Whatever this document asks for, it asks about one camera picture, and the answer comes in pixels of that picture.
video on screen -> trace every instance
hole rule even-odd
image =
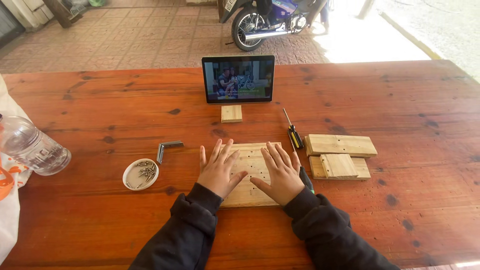
[[[208,99],[270,98],[273,61],[206,62]]]

black sweatshirt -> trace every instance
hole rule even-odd
[[[187,196],[178,196],[170,219],[129,269],[204,269],[215,238],[215,213],[222,201],[195,183]],[[325,196],[315,196],[305,187],[283,210],[293,218],[293,232],[305,241],[317,269],[399,270],[353,232],[348,214],[333,207]]]

water bottle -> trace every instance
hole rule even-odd
[[[20,116],[0,114],[0,152],[40,175],[67,167],[72,154]]]

finger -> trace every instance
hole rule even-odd
[[[221,146],[222,146],[222,139],[218,139],[215,147],[213,148],[213,152],[212,152],[212,155],[210,156],[210,160],[208,161],[208,164],[212,164],[216,161],[216,159],[218,158],[218,153],[220,152]]]
[[[250,182],[271,198],[270,195],[271,195],[272,187],[269,184],[265,183],[260,178],[256,178],[256,177],[250,178]]]
[[[227,144],[225,145],[225,147],[223,147],[223,150],[218,155],[218,159],[217,159],[218,162],[222,162],[222,163],[225,162],[225,160],[228,157],[228,153],[230,152],[230,148],[232,147],[232,145],[233,145],[233,140],[232,139],[228,140]]]
[[[205,155],[205,147],[200,146],[200,172],[203,172],[206,165],[207,165],[207,158]]]
[[[235,174],[232,178],[230,178],[230,183],[228,184],[230,186],[230,190],[233,190],[245,176],[247,176],[248,172],[243,171]]]
[[[282,157],[278,153],[278,151],[270,142],[267,143],[267,148],[268,148],[268,152],[270,152],[270,156],[272,156],[273,160],[275,160],[275,164],[277,167],[280,168],[282,165],[285,164],[282,160]]]
[[[240,150],[237,150],[227,158],[227,160],[225,161],[225,166],[228,170],[232,168],[232,166],[235,164],[239,156],[240,156]]]
[[[278,169],[272,156],[270,155],[270,153],[268,153],[268,151],[265,148],[260,149],[260,152],[264,157],[265,165],[267,165],[267,169],[269,172],[271,172],[271,170]]]
[[[290,156],[288,156],[287,152],[280,146],[280,144],[275,144],[275,149],[278,151],[280,154],[283,163],[287,165],[289,168],[292,168],[292,162],[290,161]]]
[[[293,152],[292,167],[295,171],[297,171],[297,174],[300,175],[300,159],[296,152]]]

white bowl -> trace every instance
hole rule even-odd
[[[141,186],[139,188],[135,188],[136,186],[138,186],[139,184],[141,183],[144,183],[145,182],[145,176],[140,176],[138,177],[138,175],[140,174],[140,172],[138,172],[139,169],[142,169],[142,168],[145,168],[145,166],[142,166],[142,167],[139,167],[139,166],[135,166],[135,164],[137,163],[140,163],[141,161],[148,161],[150,163],[153,163],[155,164],[155,167],[156,167],[156,172],[155,172],[155,175],[154,177],[144,186]],[[157,177],[158,177],[158,166],[157,164],[155,163],[155,161],[151,160],[151,159],[140,159],[140,160],[137,160],[135,161],[134,163],[130,164],[130,166],[127,167],[127,169],[125,170],[125,172],[123,173],[123,184],[130,190],[133,190],[133,191],[140,191],[140,190],[144,190],[146,188],[148,188],[149,186],[153,185],[153,183],[155,183]],[[128,183],[130,184],[130,186],[132,188],[129,188],[127,186],[127,180],[128,180]]]

